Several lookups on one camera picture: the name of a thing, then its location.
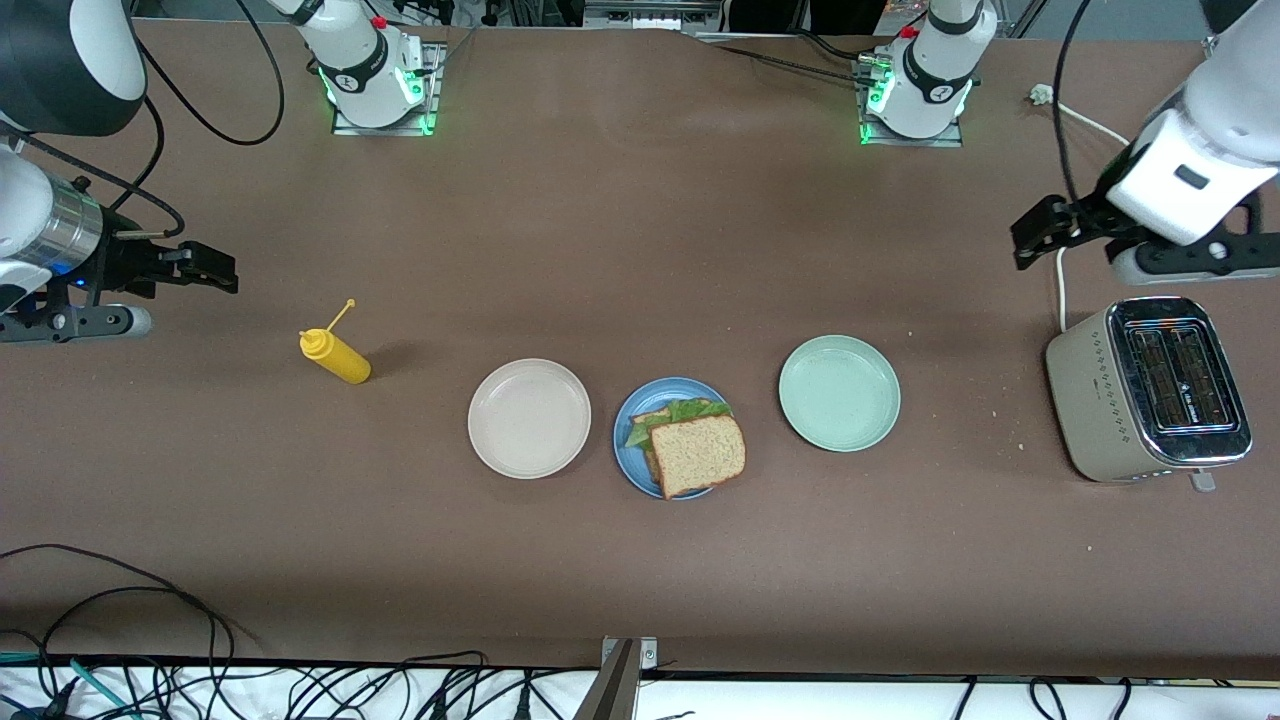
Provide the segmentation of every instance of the mint green plate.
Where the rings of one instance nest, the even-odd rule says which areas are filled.
[[[778,380],[782,414],[823,450],[867,450],[893,429],[902,391],[888,360],[865,342],[815,337],[787,357]]]

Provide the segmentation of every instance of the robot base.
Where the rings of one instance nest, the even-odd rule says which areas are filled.
[[[440,110],[440,90],[444,86],[444,58],[448,45],[444,42],[422,42],[421,54],[411,64],[431,70],[417,78],[425,100],[410,110],[398,122],[387,127],[366,128],[348,120],[338,108],[333,111],[333,135],[374,136],[374,137],[422,137],[435,135],[435,119]]]
[[[872,87],[868,87],[874,82],[872,77],[872,67],[865,63],[859,63],[858,60],[851,61],[854,68],[854,76],[860,81],[865,78],[865,82],[858,83],[858,113],[859,113],[859,132],[861,133],[863,145],[909,145],[913,147],[960,147],[964,145],[960,137],[960,123],[957,120],[951,120],[947,129],[942,131],[940,135],[927,138],[914,138],[904,137],[896,132],[888,129],[888,126],[883,120],[872,115],[867,109],[870,102]]]

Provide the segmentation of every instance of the bread slice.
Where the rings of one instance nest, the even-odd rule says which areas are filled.
[[[667,500],[718,486],[746,469],[746,442],[731,415],[695,418],[649,430]]]

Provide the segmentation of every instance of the mounting plate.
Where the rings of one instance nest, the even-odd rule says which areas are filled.
[[[640,641],[640,669],[653,670],[658,666],[658,638],[637,638]],[[613,646],[618,644],[618,638],[604,638],[600,648],[600,665],[609,659]]]

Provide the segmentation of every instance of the metal rod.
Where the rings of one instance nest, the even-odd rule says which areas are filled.
[[[1036,24],[1036,20],[1039,19],[1039,14],[1047,4],[1048,0],[1032,0],[1028,3],[1027,9],[1023,10],[1023,14],[1014,24],[1014,29],[1009,31],[1009,37],[1027,37],[1027,31]]]

